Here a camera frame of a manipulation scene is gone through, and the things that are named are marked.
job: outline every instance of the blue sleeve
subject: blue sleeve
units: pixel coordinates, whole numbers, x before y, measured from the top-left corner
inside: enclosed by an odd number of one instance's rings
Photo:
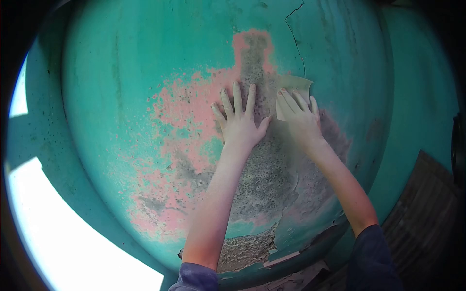
[[[178,282],[169,291],[216,291],[219,289],[217,273],[207,267],[182,263]]]
[[[348,263],[346,290],[403,290],[382,229],[371,225],[356,239]]]

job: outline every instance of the person's right hand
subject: person's right hand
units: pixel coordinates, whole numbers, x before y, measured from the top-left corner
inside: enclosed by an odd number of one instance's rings
[[[277,92],[278,104],[283,116],[288,122],[291,136],[301,149],[311,158],[318,155],[319,149],[327,142],[322,137],[319,108],[314,97],[311,96],[312,111],[301,94],[294,90],[296,101],[285,88]]]

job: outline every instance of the curved metal tank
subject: curved metal tank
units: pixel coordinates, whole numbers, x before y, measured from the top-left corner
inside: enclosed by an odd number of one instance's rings
[[[259,121],[275,114],[283,74],[314,81],[323,134],[368,191],[393,94],[391,50],[370,2],[122,0],[74,8],[62,94],[79,157],[120,224],[168,268],[181,263],[190,215],[222,150],[210,103],[233,80],[243,91],[254,82]],[[348,227],[325,178],[285,126],[274,120],[247,162],[221,284],[264,281],[310,264]],[[296,251],[294,260],[263,268]]]

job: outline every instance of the person's left hand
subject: person's left hand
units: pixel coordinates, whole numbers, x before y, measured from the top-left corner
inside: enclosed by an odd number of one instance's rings
[[[220,90],[220,97],[226,113],[226,119],[220,112],[217,103],[212,103],[212,109],[222,129],[223,139],[225,140],[224,148],[249,155],[254,146],[265,136],[272,117],[268,116],[264,118],[260,126],[256,127],[254,123],[255,84],[249,86],[249,96],[247,97],[245,112],[243,112],[241,90],[237,81],[233,82],[234,112],[225,88]]]

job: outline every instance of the turquoise painted surface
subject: turquoise painted surface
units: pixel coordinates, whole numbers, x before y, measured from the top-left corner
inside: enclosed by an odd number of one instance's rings
[[[420,150],[451,171],[453,117],[458,112],[454,75],[445,52],[418,12],[383,10],[393,49],[393,115],[385,153],[369,197],[382,223],[408,181]],[[338,269],[348,260],[354,236],[348,230],[327,255]]]
[[[180,264],[186,218],[204,187],[199,182],[209,180],[201,170],[214,169],[222,147],[208,104],[187,105],[185,99],[218,98],[220,85],[239,76],[236,57],[246,46],[238,36],[270,41],[262,52],[264,58],[270,53],[264,60],[269,75],[289,72],[314,81],[311,93],[320,108],[351,140],[348,168],[370,189],[388,135],[393,90],[391,58],[371,2],[96,0],[74,5],[63,47],[62,91],[77,152],[118,222],[168,268]],[[194,173],[186,185],[177,176],[180,169]],[[152,199],[154,193],[161,198]],[[183,198],[179,202],[167,193]],[[267,221],[234,221],[227,237],[257,234],[280,221],[279,251],[271,259],[303,250],[334,221],[346,227],[335,197],[316,204],[298,218],[279,213]],[[343,230],[290,264],[321,258]],[[287,266],[270,271],[253,265],[224,274],[232,279],[223,284],[233,286],[246,277],[259,282],[286,272]]]
[[[89,181],[73,144],[63,111],[60,81],[62,44],[70,6],[67,4],[54,12],[29,50],[28,114],[8,121],[7,163],[10,169],[15,169],[36,156],[63,200],[116,246],[162,273],[162,290],[166,290],[176,282],[177,273],[150,256],[115,219]]]

